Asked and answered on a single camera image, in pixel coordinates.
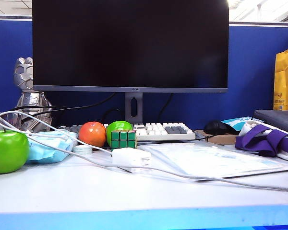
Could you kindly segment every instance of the gray case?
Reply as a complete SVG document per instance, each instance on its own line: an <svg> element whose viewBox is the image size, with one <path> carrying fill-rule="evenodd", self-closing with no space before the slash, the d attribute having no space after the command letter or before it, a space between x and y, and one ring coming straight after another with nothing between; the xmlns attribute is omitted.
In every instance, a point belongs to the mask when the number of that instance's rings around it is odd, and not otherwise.
<svg viewBox="0 0 288 230"><path fill-rule="evenodd" d="M253 117L288 132L288 110L259 109L255 110Z"/></svg>

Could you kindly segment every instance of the ceiling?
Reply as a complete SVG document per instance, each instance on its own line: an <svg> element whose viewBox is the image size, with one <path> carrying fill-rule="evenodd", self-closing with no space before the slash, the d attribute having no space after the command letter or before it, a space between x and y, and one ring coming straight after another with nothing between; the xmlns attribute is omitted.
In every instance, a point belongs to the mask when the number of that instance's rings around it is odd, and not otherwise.
<svg viewBox="0 0 288 230"><path fill-rule="evenodd" d="M288 0L228 0L229 21L288 21Z"/></svg>
<svg viewBox="0 0 288 230"><path fill-rule="evenodd" d="M227 1L231 22L288 21L288 0ZM0 0L0 15L32 15L32 0Z"/></svg>
<svg viewBox="0 0 288 230"><path fill-rule="evenodd" d="M0 0L0 15L32 15L32 0Z"/></svg>

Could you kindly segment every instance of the yellow bag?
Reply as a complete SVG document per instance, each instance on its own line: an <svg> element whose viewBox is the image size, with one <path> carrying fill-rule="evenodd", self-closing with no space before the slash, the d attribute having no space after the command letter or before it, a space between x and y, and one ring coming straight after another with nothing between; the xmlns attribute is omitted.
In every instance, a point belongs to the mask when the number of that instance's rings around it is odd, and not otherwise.
<svg viewBox="0 0 288 230"><path fill-rule="evenodd" d="M288 110L288 50L276 55L273 109Z"/></svg>

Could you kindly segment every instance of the blue partition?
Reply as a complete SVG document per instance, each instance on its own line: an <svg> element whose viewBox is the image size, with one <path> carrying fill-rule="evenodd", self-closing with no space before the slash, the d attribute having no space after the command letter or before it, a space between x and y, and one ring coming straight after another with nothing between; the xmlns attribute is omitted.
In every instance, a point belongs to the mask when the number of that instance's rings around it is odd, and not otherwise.
<svg viewBox="0 0 288 230"><path fill-rule="evenodd" d="M184 122L190 128L200 129L210 120L252 116L256 109L272 109L275 55L286 49L288 49L288 26L231 24L228 92L175 93L160 122ZM16 59L31 56L32 22L0 21L0 111L15 107L20 96L20 90L13 84ZM94 104L107 98L111 93L46 92L46 95L53 105L69 107ZM158 114L169 95L169 93L144 94L144 122L157 121ZM102 120L108 110L114 111ZM70 126L93 120L109 123L122 120L123 112L124 94L117 93L111 100L97 107L66 112L57 125Z"/></svg>

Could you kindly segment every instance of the mechanical keyboard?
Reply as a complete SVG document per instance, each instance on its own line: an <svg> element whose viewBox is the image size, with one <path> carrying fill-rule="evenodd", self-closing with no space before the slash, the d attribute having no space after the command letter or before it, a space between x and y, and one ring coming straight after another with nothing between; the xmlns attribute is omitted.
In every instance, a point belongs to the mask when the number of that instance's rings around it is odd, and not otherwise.
<svg viewBox="0 0 288 230"><path fill-rule="evenodd" d="M68 131L78 133L82 125L61 126ZM195 133L184 123L146 123L132 124L137 141L194 140Z"/></svg>

